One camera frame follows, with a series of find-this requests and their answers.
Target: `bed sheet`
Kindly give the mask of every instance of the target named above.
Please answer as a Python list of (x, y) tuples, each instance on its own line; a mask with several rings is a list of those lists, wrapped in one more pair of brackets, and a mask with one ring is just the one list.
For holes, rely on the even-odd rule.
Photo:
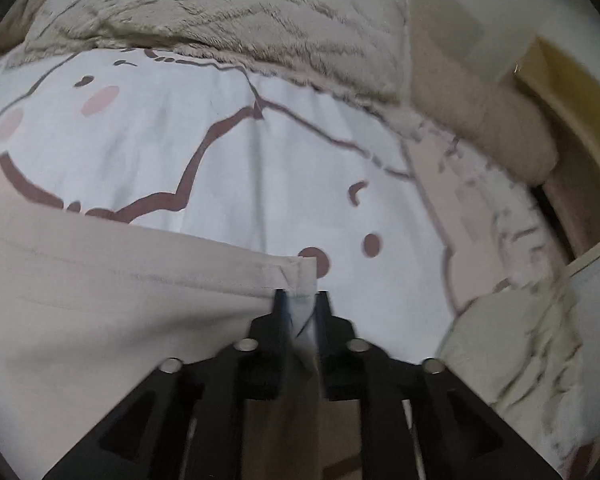
[(419, 362), (477, 300), (557, 286), (563, 265), (525, 186), (412, 119), (397, 137), (363, 110), (240, 66), (92, 50), (0, 68), (0, 191), (315, 257), (334, 312)]

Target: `pink cheek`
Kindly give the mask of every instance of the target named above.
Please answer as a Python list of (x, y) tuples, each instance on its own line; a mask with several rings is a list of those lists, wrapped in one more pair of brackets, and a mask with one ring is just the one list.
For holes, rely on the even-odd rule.
[(6, 142), (11, 139), (22, 122), (24, 111), (22, 108), (9, 110), (0, 121), (0, 142)]
[(87, 102), (82, 106), (82, 114), (88, 117), (101, 112), (109, 106), (120, 93), (120, 88), (117, 86), (106, 86), (92, 95)]

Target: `silver screw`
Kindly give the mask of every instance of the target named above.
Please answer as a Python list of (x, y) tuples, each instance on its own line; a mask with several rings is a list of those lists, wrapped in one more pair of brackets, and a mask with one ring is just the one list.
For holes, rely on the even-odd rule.
[(367, 343), (364, 339), (351, 339), (347, 341), (347, 348), (352, 352), (366, 352), (371, 348), (369, 343)]
[(162, 362), (160, 365), (160, 371), (166, 374), (174, 374), (179, 372), (182, 368), (182, 361), (180, 359), (176, 359), (175, 357), (170, 357)]
[(442, 361), (433, 358), (424, 359), (422, 368), (427, 374), (439, 374), (446, 369), (445, 364)]
[(240, 352), (251, 352), (258, 347), (258, 342), (255, 339), (251, 339), (250, 337), (246, 337), (245, 339), (240, 339), (240, 341), (236, 341), (234, 343), (234, 348), (239, 350)]

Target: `brown oval eye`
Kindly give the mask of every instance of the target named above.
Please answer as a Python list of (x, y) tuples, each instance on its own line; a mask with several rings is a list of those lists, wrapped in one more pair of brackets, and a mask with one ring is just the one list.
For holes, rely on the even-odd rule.
[(382, 249), (382, 240), (375, 233), (369, 233), (362, 242), (362, 252), (369, 258), (375, 258)]
[(317, 247), (305, 247), (298, 253), (298, 256), (302, 256), (303, 258), (315, 258), (316, 266), (315, 266), (315, 275), (316, 278), (323, 278), (329, 272), (329, 268), (331, 267), (331, 262), (329, 261), (329, 257), (322, 250)]
[(74, 86), (76, 88), (80, 88), (81, 86), (87, 86), (91, 81), (93, 81), (92, 75), (86, 75), (80, 81), (78, 81)]

